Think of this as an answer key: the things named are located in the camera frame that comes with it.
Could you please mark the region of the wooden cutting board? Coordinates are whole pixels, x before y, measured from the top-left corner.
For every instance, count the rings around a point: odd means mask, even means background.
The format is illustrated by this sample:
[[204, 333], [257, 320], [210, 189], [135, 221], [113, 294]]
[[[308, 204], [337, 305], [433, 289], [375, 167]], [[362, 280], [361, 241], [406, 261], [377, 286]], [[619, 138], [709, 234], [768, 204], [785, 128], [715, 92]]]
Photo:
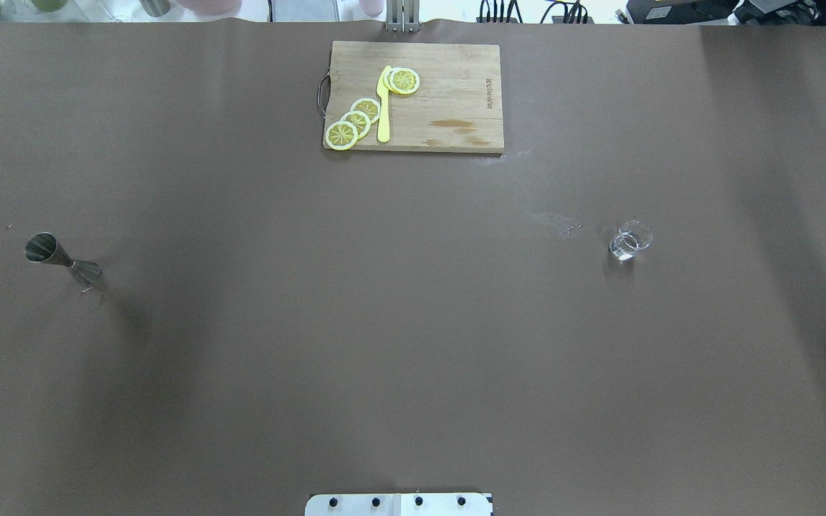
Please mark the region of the wooden cutting board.
[[335, 40], [318, 88], [325, 126], [359, 98], [376, 99], [384, 66], [407, 67], [422, 84], [412, 95], [390, 94], [391, 138], [378, 143], [378, 123], [358, 151], [422, 151], [500, 156], [505, 150], [500, 49], [488, 44]]

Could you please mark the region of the black power adapter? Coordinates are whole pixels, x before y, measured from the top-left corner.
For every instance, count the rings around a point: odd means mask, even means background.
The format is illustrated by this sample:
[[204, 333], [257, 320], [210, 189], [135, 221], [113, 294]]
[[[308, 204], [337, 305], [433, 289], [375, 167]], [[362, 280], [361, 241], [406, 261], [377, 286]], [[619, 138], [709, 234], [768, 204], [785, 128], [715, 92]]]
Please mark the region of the black power adapter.
[[625, 13], [636, 25], [725, 23], [739, 1], [627, 1]]

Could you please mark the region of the lemon slice middle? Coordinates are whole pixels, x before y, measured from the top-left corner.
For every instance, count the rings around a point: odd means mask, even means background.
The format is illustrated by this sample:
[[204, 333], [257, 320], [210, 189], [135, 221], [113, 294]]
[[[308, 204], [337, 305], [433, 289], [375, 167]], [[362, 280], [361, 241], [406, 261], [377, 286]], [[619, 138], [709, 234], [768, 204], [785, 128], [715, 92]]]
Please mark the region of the lemon slice middle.
[[348, 122], [353, 125], [358, 140], [365, 138], [371, 129], [371, 118], [358, 109], [348, 111], [342, 115], [341, 122]]

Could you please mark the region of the small clear glass cup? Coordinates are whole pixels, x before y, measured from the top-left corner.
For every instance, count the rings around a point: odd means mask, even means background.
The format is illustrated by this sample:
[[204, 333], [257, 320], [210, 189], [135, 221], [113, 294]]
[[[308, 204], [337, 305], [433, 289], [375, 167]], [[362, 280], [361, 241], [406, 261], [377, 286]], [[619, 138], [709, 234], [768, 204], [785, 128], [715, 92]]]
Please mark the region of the small clear glass cup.
[[630, 219], [617, 228], [607, 251], [618, 262], [628, 262], [648, 249], [653, 242], [651, 226], [638, 219]]

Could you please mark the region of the aluminium frame post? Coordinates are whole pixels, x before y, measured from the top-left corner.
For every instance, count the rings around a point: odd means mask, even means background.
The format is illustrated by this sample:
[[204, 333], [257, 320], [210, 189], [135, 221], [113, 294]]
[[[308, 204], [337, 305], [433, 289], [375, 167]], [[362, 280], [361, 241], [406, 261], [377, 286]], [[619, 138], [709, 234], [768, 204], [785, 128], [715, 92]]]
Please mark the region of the aluminium frame post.
[[422, 27], [419, 0], [387, 0], [384, 13], [388, 33], [416, 33]]

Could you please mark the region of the yellow plastic knife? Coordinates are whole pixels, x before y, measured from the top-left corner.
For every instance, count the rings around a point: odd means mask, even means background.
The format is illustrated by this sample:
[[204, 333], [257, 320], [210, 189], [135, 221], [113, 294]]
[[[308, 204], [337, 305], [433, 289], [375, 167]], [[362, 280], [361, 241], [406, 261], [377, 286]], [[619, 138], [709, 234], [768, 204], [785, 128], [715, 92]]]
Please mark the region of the yellow plastic knife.
[[380, 102], [380, 115], [377, 128], [378, 143], [388, 143], [391, 138], [391, 123], [390, 123], [390, 92], [388, 88], [387, 79], [392, 72], [392, 66], [384, 66], [378, 77], [376, 84], [376, 94]]

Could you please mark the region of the steel double jigger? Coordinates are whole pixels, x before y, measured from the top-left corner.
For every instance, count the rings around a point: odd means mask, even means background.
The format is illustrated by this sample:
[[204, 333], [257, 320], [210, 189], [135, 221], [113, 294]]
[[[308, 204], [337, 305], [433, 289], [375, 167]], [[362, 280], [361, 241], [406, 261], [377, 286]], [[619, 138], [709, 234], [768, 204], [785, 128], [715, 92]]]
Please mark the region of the steel double jigger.
[[25, 244], [25, 256], [35, 264], [64, 267], [82, 287], [92, 287], [103, 275], [100, 264], [71, 258], [59, 239], [49, 232], [40, 232], [32, 236]]

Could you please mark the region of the pink bowl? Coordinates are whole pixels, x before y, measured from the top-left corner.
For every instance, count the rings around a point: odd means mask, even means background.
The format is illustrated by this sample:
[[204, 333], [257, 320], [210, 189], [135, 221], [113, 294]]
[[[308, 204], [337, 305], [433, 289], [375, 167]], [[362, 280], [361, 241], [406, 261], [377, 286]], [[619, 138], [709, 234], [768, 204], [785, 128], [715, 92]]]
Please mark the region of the pink bowl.
[[242, 0], [179, 0], [177, 3], [200, 16], [216, 16], [238, 9]]

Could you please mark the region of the lemon slice on knife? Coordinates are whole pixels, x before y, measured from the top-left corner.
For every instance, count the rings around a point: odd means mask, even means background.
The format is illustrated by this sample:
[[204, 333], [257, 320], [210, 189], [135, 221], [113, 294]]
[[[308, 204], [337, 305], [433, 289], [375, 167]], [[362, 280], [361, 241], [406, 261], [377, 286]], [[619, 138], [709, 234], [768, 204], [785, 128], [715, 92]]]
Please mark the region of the lemon slice on knife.
[[407, 67], [391, 67], [383, 73], [381, 81], [390, 92], [399, 95], [412, 95], [422, 84], [419, 73]]

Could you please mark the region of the pink cup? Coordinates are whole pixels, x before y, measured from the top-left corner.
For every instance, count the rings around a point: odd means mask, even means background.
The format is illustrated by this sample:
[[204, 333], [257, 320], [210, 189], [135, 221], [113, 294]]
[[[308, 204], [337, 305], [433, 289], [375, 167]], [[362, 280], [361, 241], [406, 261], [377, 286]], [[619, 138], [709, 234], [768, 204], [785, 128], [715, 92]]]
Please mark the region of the pink cup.
[[380, 16], [386, 8], [386, 0], [358, 0], [358, 3], [365, 16], [374, 19]]

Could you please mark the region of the lemon slice upper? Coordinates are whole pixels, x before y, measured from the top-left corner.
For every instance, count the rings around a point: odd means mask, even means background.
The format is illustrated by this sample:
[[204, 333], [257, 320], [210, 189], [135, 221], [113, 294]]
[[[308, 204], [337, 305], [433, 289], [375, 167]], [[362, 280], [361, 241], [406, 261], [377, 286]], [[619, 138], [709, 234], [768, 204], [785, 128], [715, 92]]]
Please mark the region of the lemon slice upper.
[[363, 97], [351, 105], [351, 111], [360, 111], [369, 118], [371, 124], [376, 123], [381, 115], [381, 104], [377, 99]]

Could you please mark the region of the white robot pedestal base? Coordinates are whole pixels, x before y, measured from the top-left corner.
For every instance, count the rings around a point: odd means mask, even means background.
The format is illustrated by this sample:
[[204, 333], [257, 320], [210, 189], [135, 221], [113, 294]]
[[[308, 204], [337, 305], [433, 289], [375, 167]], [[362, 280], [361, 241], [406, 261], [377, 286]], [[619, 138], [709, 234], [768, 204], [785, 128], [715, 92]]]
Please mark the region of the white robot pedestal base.
[[409, 492], [318, 494], [309, 497], [305, 515], [494, 515], [491, 494]]

